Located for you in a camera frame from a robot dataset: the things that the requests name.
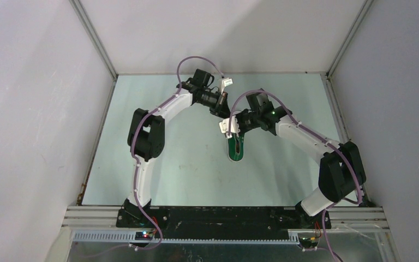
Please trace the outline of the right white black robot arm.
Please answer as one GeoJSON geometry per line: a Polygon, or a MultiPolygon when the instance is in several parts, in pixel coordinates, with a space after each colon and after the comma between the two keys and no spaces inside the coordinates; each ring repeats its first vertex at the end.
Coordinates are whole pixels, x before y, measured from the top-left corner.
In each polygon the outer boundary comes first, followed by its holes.
{"type": "Polygon", "coordinates": [[[229,114],[227,135],[241,135],[256,128],[290,141],[319,166],[318,186],[295,206],[294,221],[310,228],[318,214],[326,213],[341,201],[359,205],[363,201],[361,187],[366,173],[361,155],[352,141],[338,142],[308,127],[298,120],[275,95],[263,90],[247,91],[241,95],[249,108],[229,114]]]}

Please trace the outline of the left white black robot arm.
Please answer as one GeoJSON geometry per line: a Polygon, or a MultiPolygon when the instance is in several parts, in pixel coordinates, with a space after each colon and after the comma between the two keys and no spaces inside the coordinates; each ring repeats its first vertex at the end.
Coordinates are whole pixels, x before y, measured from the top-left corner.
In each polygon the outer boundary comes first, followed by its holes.
{"type": "Polygon", "coordinates": [[[151,202],[151,176],[154,163],[165,146],[166,125],[194,104],[207,107],[212,115],[219,118],[230,116],[225,88],[232,85],[233,80],[222,77],[216,92],[209,87],[213,81],[213,75],[197,69],[193,77],[180,82],[176,93],[156,109],[134,111],[127,144],[136,161],[136,168],[131,193],[124,205],[126,209],[132,209],[129,219],[137,227],[145,227],[151,220],[151,213],[145,207],[151,202]]]}

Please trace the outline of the green canvas sneaker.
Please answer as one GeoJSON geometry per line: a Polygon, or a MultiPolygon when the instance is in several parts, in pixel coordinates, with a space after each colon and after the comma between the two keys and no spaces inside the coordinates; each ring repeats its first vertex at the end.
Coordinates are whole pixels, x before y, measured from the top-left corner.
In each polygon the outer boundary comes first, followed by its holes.
{"type": "Polygon", "coordinates": [[[228,139],[228,158],[232,162],[240,162],[244,156],[244,134],[233,135],[228,139]]]}

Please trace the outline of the white shoelace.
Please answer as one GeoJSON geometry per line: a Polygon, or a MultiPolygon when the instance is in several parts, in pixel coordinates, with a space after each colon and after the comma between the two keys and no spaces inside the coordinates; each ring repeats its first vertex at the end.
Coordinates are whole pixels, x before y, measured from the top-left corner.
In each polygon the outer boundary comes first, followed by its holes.
{"type": "Polygon", "coordinates": [[[239,134],[238,134],[238,133],[229,133],[229,132],[227,132],[227,133],[225,134],[225,137],[226,137],[227,139],[233,139],[233,138],[237,138],[237,137],[239,137],[239,134]]]}

